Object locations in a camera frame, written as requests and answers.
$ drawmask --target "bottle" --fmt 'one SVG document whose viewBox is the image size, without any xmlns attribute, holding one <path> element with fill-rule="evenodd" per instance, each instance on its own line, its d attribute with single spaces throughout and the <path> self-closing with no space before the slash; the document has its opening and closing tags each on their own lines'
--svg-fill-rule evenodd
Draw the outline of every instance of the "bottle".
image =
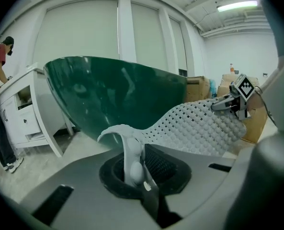
<svg viewBox="0 0 284 230">
<path fill-rule="evenodd" d="M 234 73 L 234 68 L 233 68 L 233 64 L 232 64 L 232 63 L 230 63 L 230 74 L 235 74 L 235 73 Z"/>
</svg>

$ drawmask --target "white vanity cabinet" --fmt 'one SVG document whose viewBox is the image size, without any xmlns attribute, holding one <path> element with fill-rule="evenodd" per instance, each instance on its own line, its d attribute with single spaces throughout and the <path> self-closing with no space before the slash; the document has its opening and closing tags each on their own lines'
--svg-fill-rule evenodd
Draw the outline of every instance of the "white vanity cabinet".
<svg viewBox="0 0 284 230">
<path fill-rule="evenodd" d="M 73 135 L 71 122 L 56 103 L 37 63 L 2 85 L 0 116 L 16 149 L 49 145 L 61 157 L 63 152 L 53 135 L 64 127 Z"/>
</svg>

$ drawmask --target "floor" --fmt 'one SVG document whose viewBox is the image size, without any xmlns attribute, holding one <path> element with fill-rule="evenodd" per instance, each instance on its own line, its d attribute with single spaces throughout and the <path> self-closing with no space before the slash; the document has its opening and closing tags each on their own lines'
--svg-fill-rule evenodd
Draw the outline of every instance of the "floor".
<svg viewBox="0 0 284 230">
<path fill-rule="evenodd" d="M 275 132 L 277 128 L 268 119 L 259 140 Z M 109 150 L 82 132 L 72 138 L 64 135 L 56 140 L 64 151 L 62 158 L 58 158 L 49 146 L 40 146 L 21 150 L 20 156 L 24 157 L 24 162 L 14 174 L 4 171 L 0 164 L 0 192 L 19 203 L 28 192 L 69 163 Z M 253 146 L 252 143 L 239 140 L 224 157 L 235 159 L 242 148 Z"/>
</svg>

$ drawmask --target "ceiling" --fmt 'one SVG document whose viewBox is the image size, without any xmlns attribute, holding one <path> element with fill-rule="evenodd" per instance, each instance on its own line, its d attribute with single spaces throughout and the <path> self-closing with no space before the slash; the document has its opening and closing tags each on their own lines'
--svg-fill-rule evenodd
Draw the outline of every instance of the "ceiling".
<svg viewBox="0 0 284 230">
<path fill-rule="evenodd" d="M 18 9 L 33 0 L 21 0 Z M 212 37 L 230 33 L 272 33 L 261 6 L 218 12 L 217 6 L 248 0 L 168 0 L 183 9 L 200 34 Z"/>
</svg>

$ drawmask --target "cardboard box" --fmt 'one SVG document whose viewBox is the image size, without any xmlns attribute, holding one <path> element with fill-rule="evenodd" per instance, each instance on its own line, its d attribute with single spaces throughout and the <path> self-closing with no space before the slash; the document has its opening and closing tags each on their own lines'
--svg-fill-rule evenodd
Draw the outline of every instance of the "cardboard box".
<svg viewBox="0 0 284 230">
<path fill-rule="evenodd" d="M 204 76 L 188 78 L 185 102 L 204 100 L 210 95 L 210 80 Z"/>
<path fill-rule="evenodd" d="M 231 74 L 224 74 L 222 80 L 222 85 L 220 85 L 217 89 L 217 96 L 223 96 L 225 94 L 229 93 L 229 85 L 232 81 L 234 81 L 237 78 L 238 75 L 231 75 Z M 258 86 L 259 82 L 257 78 L 249 77 L 252 84 L 254 86 Z M 242 138 L 242 140 L 249 141 L 251 143 L 257 143 L 262 131 L 264 129 L 266 120 L 267 120 L 267 113 L 265 107 L 251 110 L 249 111 L 249 114 L 251 115 L 251 118 L 243 120 L 244 125 L 247 128 L 246 135 Z"/>
</svg>

